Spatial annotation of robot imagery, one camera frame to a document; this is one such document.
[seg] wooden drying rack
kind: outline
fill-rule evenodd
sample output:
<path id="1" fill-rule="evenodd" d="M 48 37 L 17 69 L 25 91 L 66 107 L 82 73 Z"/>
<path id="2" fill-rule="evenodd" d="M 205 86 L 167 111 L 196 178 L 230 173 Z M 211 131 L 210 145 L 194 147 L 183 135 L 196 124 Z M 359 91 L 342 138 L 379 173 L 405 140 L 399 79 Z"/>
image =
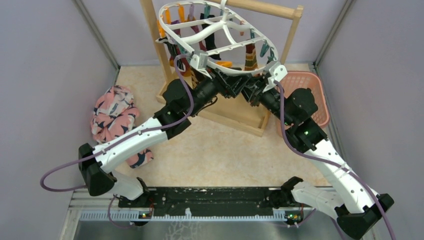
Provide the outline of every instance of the wooden drying rack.
<path id="1" fill-rule="evenodd" d="M 169 59 L 165 51 L 164 44 L 156 43 L 156 40 L 160 37 L 160 35 L 156 18 L 157 11 L 153 6 L 152 1 L 153 0 L 140 0 L 140 4 L 143 8 L 144 17 L 150 29 L 151 39 L 153 41 L 154 48 L 156 49 L 156 54 L 159 58 L 163 74 L 165 76 L 165 83 L 160 92 L 157 94 L 156 99 L 158 102 L 165 104 L 165 99 L 162 97 L 162 94 L 167 89 L 168 84 L 172 80 L 177 79 L 178 76 L 168 64 Z M 221 3 L 221 0 L 208 1 L 218 4 Z M 296 29 L 298 28 L 299 21 L 302 17 L 303 6 L 299 5 L 295 9 L 256 0 L 228 0 L 226 2 L 226 6 L 246 9 L 262 14 L 292 20 L 290 30 L 288 31 L 287 39 L 285 41 L 280 57 L 280 62 L 282 64 L 286 62 L 290 46 L 292 45 L 293 38 L 296 33 Z M 186 82 L 190 85 L 191 78 L 188 77 Z M 206 119 L 260 137 L 264 134 L 264 130 L 267 126 L 270 115 L 271 113 L 262 105 L 259 107 L 250 106 L 245 101 L 243 96 L 238 96 L 236 98 L 224 98 L 220 95 L 218 96 L 218 101 L 216 104 L 205 108 L 199 113 L 199 116 Z"/>

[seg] pink laundry basket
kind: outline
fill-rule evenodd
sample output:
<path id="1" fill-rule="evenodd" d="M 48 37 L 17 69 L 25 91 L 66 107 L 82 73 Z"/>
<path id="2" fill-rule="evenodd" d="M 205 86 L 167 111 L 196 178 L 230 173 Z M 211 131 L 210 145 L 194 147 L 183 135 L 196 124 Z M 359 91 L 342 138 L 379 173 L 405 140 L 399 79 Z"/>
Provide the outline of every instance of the pink laundry basket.
<path id="1" fill-rule="evenodd" d="M 289 71 L 281 81 L 284 88 L 284 97 L 289 97 L 296 89 L 304 88 L 311 89 L 312 95 L 315 98 L 315 104 L 318 106 L 318 111 L 312 115 L 312 119 L 321 127 L 325 128 L 330 122 L 330 114 L 327 109 L 326 99 L 324 97 L 323 86 L 320 78 L 309 71 Z M 283 137 L 281 133 L 280 120 L 276 119 L 277 134 Z"/>

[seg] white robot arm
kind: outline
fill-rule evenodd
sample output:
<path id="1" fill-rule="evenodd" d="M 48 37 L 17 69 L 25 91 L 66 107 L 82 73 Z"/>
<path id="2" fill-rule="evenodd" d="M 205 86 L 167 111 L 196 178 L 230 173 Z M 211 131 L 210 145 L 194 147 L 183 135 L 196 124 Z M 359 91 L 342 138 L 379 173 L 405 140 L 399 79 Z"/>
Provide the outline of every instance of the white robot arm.
<path id="1" fill-rule="evenodd" d="M 275 88 L 269 88 L 269 78 L 275 76 L 274 71 L 285 70 L 285 67 L 271 62 L 265 69 L 261 76 L 248 74 L 231 76 L 216 69 L 209 69 L 211 78 L 204 77 L 195 89 L 189 89 L 193 100 L 192 111 L 189 115 L 194 117 L 217 94 L 229 98 L 242 93 L 252 106 L 263 104 L 273 114 L 280 117 L 281 95 Z M 189 120 L 186 119 L 180 124 L 161 129 L 162 126 L 167 126 L 184 117 L 191 104 L 179 79 L 169 84 L 163 96 L 166 105 L 139 127 L 94 148 L 88 144 L 80 147 L 80 158 L 95 156 L 92 160 L 79 164 L 79 169 L 92 196 L 110 192 L 130 201 L 145 201 L 148 198 L 149 190 L 141 178 L 128 177 L 116 172 L 115 168 L 140 150 L 165 142 L 190 126 Z M 281 186 L 281 193 L 277 197 L 270 196 L 270 201 L 277 202 L 274 204 L 277 208 L 279 201 L 309 205 L 337 220 L 342 230 L 352 238 L 361 238 L 382 216 L 378 214 L 373 198 L 349 174 L 353 171 L 334 149 L 327 135 L 311 119 L 311 115 L 318 107 L 310 89 L 295 90 L 287 99 L 284 98 L 283 107 L 284 121 L 291 125 L 291 128 L 285 132 L 292 150 L 306 157 L 318 157 L 341 167 L 312 161 L 336 193 L 322 190 L 298 177 L 293 177 Z M 379 195 L 374 190 L 371 191 L 378 197 L 384 211 L 393 205 L 393 199 L 388 194 Z"/>

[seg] pink floral fabric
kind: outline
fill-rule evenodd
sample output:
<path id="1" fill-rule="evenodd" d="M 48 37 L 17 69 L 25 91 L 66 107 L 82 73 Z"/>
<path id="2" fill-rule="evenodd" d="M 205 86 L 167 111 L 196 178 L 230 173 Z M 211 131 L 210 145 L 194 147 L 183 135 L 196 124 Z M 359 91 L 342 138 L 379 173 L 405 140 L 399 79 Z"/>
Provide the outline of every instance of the pink floral fabric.
<path id="1" fill-rule="evenodd" d="M 94 140 L 107 143 L 131 131 L 134 121 L 140 115 L 133 101 L 131 91 L 119 85 L 111 87 L 101 96 L 95 104 L 91 119 L 91 133 Z M 131 168 L 136 168 L 151 160 L 153 153 L 147 148 L 131 156 L 126 162 Z"/>

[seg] orange clothespin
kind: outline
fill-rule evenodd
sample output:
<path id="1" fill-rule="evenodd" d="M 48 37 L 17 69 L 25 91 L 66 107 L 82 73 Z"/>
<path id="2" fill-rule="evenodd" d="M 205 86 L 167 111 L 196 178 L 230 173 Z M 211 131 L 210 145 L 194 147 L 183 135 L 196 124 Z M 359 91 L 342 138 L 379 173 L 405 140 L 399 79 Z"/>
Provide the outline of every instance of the orange clothespin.
<path id="1" fill-rule="evenodd" d="M 164 38 L 166 36 L 165 35 L 165 30 L 162 28 L 161 23 L 159 22 L 159 19 L 156 22 L 157 22 L 157 29 L 159 30 L 160 38 L 162 39 L 162 38 Z"/>
<path id="2" fill-rule="evenodd" d="M 166 24 L 171 24 L 171 12 L 170 9 L 168 7 L 165 7 L 165 20 L 164 22 Z"/>
<path id="3" fill-rule="evenodd" d="M 240 21 L 240 25 L 243 25 L 243 24 L 245 24 L 245 21 Z M 244 31 L 241 31 L 240 32 L 240 36 L 243 36 L 243 35 L 245 35 L 245 32 Z"/>
<path id="4" fill-rule="evenodd" d="M 177 3 L 176 5 L 178 6 L 179 21 L 181 23 L 185 23 L 186 22 L 186 15 L 184 14 L 184 7 L 179 3 Z"/>
<path id="5" fill-rule="evenodd" d="M 216 64 L 223 66 L 225 68 L 231 68 L 233 66 L 233 62 L 231 61 L 217 61 Z"/>

